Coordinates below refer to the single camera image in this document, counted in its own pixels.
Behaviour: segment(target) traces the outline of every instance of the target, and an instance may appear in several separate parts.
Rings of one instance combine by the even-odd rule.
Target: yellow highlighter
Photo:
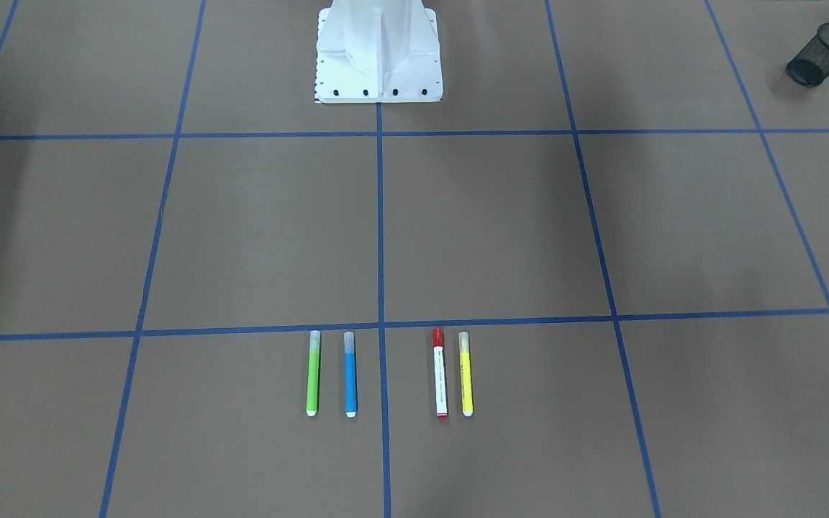
[[[463,416],[473,414],[471,400],[471,361],[469,360],[469,332],[460,332],[460,388],[463,393]]]

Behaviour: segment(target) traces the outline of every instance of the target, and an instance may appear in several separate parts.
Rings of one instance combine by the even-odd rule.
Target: blue marker
[[[356,417],[356,354],[354,332],[345,332],[345,413]]]

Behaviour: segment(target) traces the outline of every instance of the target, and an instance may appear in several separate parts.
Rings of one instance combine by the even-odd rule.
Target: red marker
[[[434,394],[437,396],[437,419],[447,419],[447,371],[443,360],[443,329],[434,329]]]

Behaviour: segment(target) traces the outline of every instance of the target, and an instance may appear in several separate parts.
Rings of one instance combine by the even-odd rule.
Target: black mesh container
[[[786,65],[786,72],[802,86],[818,86],[829,76],[829,23],[818,27],[802,52]]]

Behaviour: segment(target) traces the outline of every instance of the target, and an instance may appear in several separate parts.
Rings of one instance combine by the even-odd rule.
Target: brown floor
[[[326,6],[0,0],[0,517],[829,517],[829,0],[429,0],[383,107]]]

